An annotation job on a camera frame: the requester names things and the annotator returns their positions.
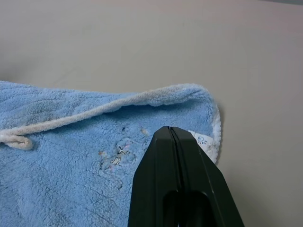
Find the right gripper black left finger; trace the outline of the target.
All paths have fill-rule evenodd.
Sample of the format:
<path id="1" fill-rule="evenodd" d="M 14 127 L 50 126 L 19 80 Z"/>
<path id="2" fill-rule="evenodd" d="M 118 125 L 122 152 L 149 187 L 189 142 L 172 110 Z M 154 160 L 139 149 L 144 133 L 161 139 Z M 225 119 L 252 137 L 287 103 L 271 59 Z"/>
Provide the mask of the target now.
<path id="1" fill-rule="evenodd" d="M 150 141 L 133 177 L 128 226 L 183 227 L 183 180 L 178 142 L 189 132 L 161 127 Z"/>

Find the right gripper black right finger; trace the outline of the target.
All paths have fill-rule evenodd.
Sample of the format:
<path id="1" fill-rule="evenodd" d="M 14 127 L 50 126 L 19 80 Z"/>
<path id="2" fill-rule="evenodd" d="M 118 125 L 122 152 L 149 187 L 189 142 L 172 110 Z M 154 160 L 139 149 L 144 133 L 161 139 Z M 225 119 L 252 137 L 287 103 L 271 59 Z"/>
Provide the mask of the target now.
<path id="1" fill-rule="evenodd" d="M 192 134 L 171 129 L 182 187 L 181 227 L 242 227 L 244 223 L 221 171 Z"/>

